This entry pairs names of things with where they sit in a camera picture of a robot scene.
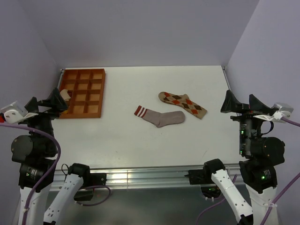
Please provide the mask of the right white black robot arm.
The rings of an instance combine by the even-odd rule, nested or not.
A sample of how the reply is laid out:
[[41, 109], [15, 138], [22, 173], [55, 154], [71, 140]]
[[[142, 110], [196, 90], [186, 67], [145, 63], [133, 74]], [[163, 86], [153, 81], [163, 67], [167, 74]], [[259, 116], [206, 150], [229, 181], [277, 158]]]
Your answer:
[[261, 126], [269, 121], [273, 128], [274, 115], [280, 108], [277, 104], [268, 107], [252, 94], [248, 104], [241, 103], [228, 90], [220, 111], [238, 114], [230, 118], [240, 126], [239, 151], [245, 160], [239, 166], [251, 203], [245, 201], [220, 159], [204, 164], [203, 178], [221, 190], [239, 225], [277, 225], [278, 212], [273, 202], [278, 185], [275, 166], [285, 161], [285, 144], [276, 137], [264, 137]]

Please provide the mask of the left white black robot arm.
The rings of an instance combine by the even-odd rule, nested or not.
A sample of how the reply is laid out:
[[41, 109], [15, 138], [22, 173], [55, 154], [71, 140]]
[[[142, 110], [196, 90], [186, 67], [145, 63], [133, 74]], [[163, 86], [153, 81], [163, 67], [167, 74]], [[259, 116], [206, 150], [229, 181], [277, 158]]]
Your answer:
[[22, 209], [21, 225], [60, 225], [63, 213], [81, 187], [91, 183], [90, 168], [74, 163], [67, 172], [61, 190], [47, 208], [46, 201], [54, 180], [57, 160], [61, 154], [54, 138], [52, 120], [60, 117], [68, 106], [54, 88], [46, 100], [33, 97], [26, 106], [17, 102], [5, 113], [7, 122], [24, 124], [28, 135], [21, 135], [11, 144], [12, 161], [20, 163], [19, 186]]

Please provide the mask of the grey sock red stripes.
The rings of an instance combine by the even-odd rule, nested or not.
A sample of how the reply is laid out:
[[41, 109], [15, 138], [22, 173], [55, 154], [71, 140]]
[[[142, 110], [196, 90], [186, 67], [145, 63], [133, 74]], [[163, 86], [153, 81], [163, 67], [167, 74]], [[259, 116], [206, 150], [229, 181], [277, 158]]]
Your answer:
[[149, 122], [157, 128], [162, 128], [168, 125], [181, 124], [185, 121], [185, 114], [182, 111], [173, 112], [156, 112], [148, 108], [138, 106], [134, 115]]

